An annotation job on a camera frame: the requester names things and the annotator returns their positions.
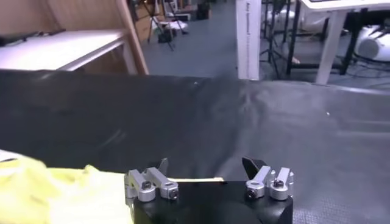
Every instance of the yellow cloth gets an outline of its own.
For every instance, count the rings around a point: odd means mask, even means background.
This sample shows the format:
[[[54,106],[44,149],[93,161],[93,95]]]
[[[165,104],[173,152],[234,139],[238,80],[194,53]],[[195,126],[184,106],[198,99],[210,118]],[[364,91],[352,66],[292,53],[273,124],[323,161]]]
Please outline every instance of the yellow cloth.
[[[90,165],[84,170],[47,168],[41,161],[0,150],[0,223],[132,224],[123,175]]]

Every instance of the white tabletop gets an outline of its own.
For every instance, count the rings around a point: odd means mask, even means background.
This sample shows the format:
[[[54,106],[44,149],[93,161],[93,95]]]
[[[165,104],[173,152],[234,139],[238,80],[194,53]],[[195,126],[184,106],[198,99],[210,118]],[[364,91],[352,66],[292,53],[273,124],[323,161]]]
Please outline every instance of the white tabletop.
[[[390,6],[390,0],[334,0],[322,2],[311,2],[310,0],[300,1],[309,9],[317,12]]]
[[[123,37],[120,30],[67,31],[0,47],[0,69],[56,70]]]

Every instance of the black table surface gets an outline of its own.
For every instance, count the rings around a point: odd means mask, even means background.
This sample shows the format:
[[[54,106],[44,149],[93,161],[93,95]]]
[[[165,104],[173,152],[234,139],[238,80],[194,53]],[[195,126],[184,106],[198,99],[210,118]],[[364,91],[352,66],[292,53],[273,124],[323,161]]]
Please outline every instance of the black table surface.
[[[0,148],[50,167],[295,172],[295,223],[389,223],[390,94],[300,82],[0,71]]]

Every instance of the concrete floor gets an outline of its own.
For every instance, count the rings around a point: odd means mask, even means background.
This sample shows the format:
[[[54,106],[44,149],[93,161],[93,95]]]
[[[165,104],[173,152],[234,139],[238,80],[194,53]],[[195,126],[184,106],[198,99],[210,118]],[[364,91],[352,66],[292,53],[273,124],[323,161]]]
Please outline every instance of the concrete floor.
[[[146,42],[141,44],[151,74],[237,78],[235,1],[213,4],[211,11],[210,19],[188,23],[190,34],[178,34],[178,37],[172,42],[174,51],[171,51],[167,44],[157,43],[156,34],[149,44]],[[348,36],[341,38],[338,55],[345,54],[348,43]],[[267,48],[267,41],[262,40],[261,50]],[[319,62],[322,48],[323,44],[319,41],[307,38],[298,39],[295,57],[304,62]],[[277,64],[283,73],[286,66],[285,61],[279,60]],[[374,65],[374,67],[384,68],[383,65]],[[274,70],[268,63],[260,64],[260,72],[266,74],[267,80],[277,79]],[[315,69],[293,69],[289,80],[313,82],[315,75]],[[390,89],[390,72],[378,72],[352,65],[348,70],[348,75],[332,74],[329,84]]]

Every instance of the white table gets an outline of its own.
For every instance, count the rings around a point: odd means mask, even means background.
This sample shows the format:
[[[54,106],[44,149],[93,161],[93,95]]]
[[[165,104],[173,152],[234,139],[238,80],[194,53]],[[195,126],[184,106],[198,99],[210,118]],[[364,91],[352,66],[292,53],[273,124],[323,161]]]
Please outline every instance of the white table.
[[[0,47],[0,69],[73,71],[101,55],[123,46],[129,74],[136,74],[134,60],[121,30],[67,31],[32,37],[14,46]]]
[[[334,0],[322,2],[311,2],[310,0],[300,1],[312,12],[331,11],[328,38],[325,42],[316,77],[316,83],[318,84],[326,84],[328,82],[330,72],[332,70],[333,60],[337,54],[339,39],[347,13],[354,9],[390,6],[390,0]]]

